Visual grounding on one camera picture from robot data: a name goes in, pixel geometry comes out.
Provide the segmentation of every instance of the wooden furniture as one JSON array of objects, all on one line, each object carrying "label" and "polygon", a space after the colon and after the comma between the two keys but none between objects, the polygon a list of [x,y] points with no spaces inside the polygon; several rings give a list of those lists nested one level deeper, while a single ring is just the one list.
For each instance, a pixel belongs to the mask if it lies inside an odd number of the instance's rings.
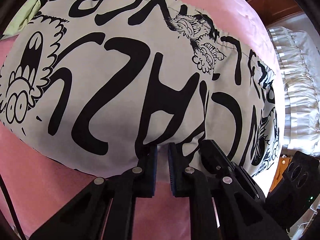
[{"label": "wooden furniture", "polygon": [[270,190],[269,192],[271,192],[276,186],[277,184],[281,181],[282,179],[282,173],[286,170],[286,168],[289,166],[290,162],[291,162],[292,158],[283,158],[280,157],[279,159],[279,163],[278,163],[278,168],[275,174],[275,177],[273,179],[273,182],[271,184]]},{"label": "wooden furniture", "polygon": [[247,0],[265,26],[302,12],[295,0]]}]

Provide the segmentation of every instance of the pink fabric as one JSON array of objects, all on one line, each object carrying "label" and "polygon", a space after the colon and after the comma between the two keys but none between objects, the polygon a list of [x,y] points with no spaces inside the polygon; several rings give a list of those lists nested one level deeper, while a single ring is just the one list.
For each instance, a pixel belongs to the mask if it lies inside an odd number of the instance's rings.
[{"label": "pink fabric", "polygon": [[[284,127],[284,92],[271,41],[256,12],[244,0],[182,0],[206,9],[215,25],[248,44],[276,73],[274,82],[280,138]],[[15,37],[0,41],[0,65]],[[22,228],[30,236],[39,226],[93,180],[56,163],[25,145],[0,124],[0,172]],[[12,223],[0,193],[0,209]],[[157,182],[156,196],[138,199],[133,239],[190,239],[188,199],[172,197],[170,185]]]},{"label": "pink fabric", "polygon": [[5,57],[8,55],[10,49],[12,48],[12,45],[14,41],[16,40],[17,36],[13,36],[10,38],[7,38],[3,41],[0,41],[0,64],[2,66],[3,62],[5,61]]}]

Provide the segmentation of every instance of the black and white pillowcase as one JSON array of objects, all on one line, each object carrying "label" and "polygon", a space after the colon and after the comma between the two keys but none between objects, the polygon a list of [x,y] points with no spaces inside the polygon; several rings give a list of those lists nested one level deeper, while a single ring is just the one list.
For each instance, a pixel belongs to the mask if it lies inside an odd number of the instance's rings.
[{"label": "black and white pillowcase", "polygon": [[205,138],[254,176],[279,158],[273,78],[180,0],[49,0],[1,67],[0,120],[43,155],[97,176],[168,142],[201,168]]}]

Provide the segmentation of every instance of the wooden drawer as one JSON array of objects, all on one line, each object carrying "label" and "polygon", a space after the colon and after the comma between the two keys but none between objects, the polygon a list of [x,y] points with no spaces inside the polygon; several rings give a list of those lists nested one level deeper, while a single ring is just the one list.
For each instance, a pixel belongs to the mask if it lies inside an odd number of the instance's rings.
[{"label": "wooden drawer", "polygon": [[270,25],[287,16],[302,12],[295,0],[248,0],[264,25]]}]

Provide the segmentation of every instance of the light green fabric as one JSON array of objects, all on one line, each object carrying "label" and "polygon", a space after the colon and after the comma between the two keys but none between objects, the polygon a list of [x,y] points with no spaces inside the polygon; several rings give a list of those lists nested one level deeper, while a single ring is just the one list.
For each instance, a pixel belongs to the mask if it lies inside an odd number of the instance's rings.
[{"label": "light green fabric", "polygon": [[20,8],[14,18],[11,20],[4,35],[17,35],[28,24],[28,22],[36,15],[41,7],[40,0],[28,0]]}]

